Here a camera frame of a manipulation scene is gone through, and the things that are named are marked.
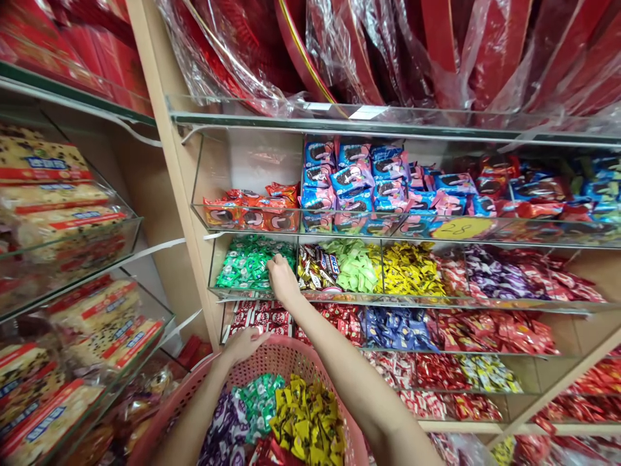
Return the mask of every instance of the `plastic bag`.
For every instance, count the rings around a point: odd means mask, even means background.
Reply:
[[[309,0],[306,48],[339,102],[384,105],[371,72],[363,16],[362,1]]]

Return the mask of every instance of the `yellow price tag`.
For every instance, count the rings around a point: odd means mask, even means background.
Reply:
[[[431,236],[438,239],[468,239],[480,235],[493,224],[494,221],[487,218],[458,217],[443,224]]]

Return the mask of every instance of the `blue oreo package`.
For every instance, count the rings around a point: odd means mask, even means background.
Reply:
[[[477,194],[477,188],[468,173],[447,173],[434,175],[433,183],[438,191],[453,195]]]
[[[332,141],[307,142],[304,146],[304,167],[310,168],[317,165],[336,166]]]
[[[308,188],[330,187],[330,175],[332,167],[329,165],[317,165],[304,170],[304,186]]]
[[[332,187],[337,196],[343,196],[352,191],[370,188],[374,185],[369,166],[362,161],[348,166],[330,175]]]
[[[386,155],[391,152],[392,151],[380,153],[373,157],[373,178],[376,181],[399,178],[404,178],[409,181],[411,179],[411,174],[408,163],[408,153],[401,150],[398,153]]]
[[[337,212],[334,215],[334,229],[341,233],[359,234],[371,217],[371,190],[369,188],[337,199]]]
[[[340,144],[338,146],[338,167],[345,168],[358,161],[371,164],[370,144]]]

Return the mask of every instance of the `display shelf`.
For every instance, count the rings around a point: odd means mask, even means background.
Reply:
[[[440,109],[166,96],[172,122],[206,128],[407,137],[472,142],[528,141],[572,147],[621,147],[613,119]],[[475,122],[484,120],[485,126]]]
[[[474,216],[436,216],[408,214],[379,214],[364,212],[355,214],[361,226],[350,230],[331,231],[316,229],[308,231],[303,219],[335,216],[351,216],[343,210],[308,210],[292,208],[243,208],[238,206],[192,204],[192,210],[209,231],[234,233],[261,233],[292,236],[324,236],[326,238],[385,238],[404,241],[438,241],[450,243],[498,244],[504,246],[563,247],[583,249],[621,249],[621,228],[616,223],[570,222],[563,220],[520,219],[520,218],[481,218]],[[292,225],[290,231],[275,229],[271,225],[255,230],[245,229],[244,216],[260,219],[275,219],[278,225]],[[369,220],[385,221],[389,227],[385,232],[370,234],[364,232],[364,224]],[[429,233],[425,225],[440,223]],[[422,231],[404,232],[409,228],[422,228]]]
[[[224,259],[230,242],[235,238],[235,234],[225,234],[213,242],[212,263],[210,266],[210,278],[208,289],[220,300],[274,300],[271,289],[251,289],[251,288],[224,288],[217,286],[217,279],[222,272]],[[275,237],[277,240],[289,241],[290,237]],[[298,250],[301,243],[300,237],[294,238],[292,242],[294,250]],[[317,237],[304,237],[303,243],[313,243],[313,240],[321,240]],[[385,243],[382,240],[375,240],[375,244],[383,249]],[[441,253],[446,250],[446,245],[442,249],[434,250]],[[580,261],[581,256],[575,257],[574,261]],[[610,311],[618,309],[616,302],[586,302],[586,301],[552,301],[537,299],[504,300],[497,298],[477,299],[471,296],[416,296],[388,294],[384,283],[383,293],[353,293],[350,291],[327,292],[315,290],[302,290],[302,294],[311,302],[348,302],[350,304],[375,304],[384,306],[399,307],[429,307],[433,309],[447,309],[460,307],[463,309],[507,309],[507,310],[537,310],[542,312],[556,313],[576,313],[586,314],[600,311]]]
[[[0,60],[0,87],[87,113],[96,111],[98,114],[105,113],[130,122],[155,126],[152,116],[113,101],[113,96],[120,96],[126,102],[133,102],[135,107],[150,109],[151,104],[147,98],[123,89],[7,30],[0,30],[0,34],[12,39],[19,46],[20,53],[36,57],[34,61],[21,61],[14,54],[3,55],[4,59]],[[62,75],[54,74],[60,69],[70,70],[67,71],[65,82],[58,80]]]
[[[93,228],[89,230],[89,236],[94,234],[96,237],[80,247],[75,243],[83,236],[76,234],[0,255],[0,322],[42,304],[130,257],[142,220],[142,217],[129,217],[115,225]]]
[[[118,271],[115,278],[127,277],[126,272]],[[75,448],[85,439],[86,435],[95,427],[104,414],[123,393],[125,387],[136,377],[142,367],[158,351],[158,342],[164,335],[166,327],[175,315],[162,302],[155,298],[143,285],[138,283],[142,306],[140,314],[147,318],[156,319],[162,325],[151,335],[150,341],[140,348],[125,368],[119,371],[97,370],[83,376],[93,380],[95,384],[104,385],[104,390],[97,400],[84,412],[80,419],[71,426],[61,440],[41,460],[40,464],[60,464],[59,456],[64,458],[73,453]]]

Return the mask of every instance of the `hand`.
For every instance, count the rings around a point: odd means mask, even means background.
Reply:
[[[270,332],[259,335],[256,327],[240,330],[226,341],[222,356],[228,358],[234,366],[252,356],[270,336]]]
[[[293,304],[297,298],[302,297],[298,280],[283,256],[276,254],[273,259],[267,261],[267,268],[270,271],[274,296],[283,305]]]

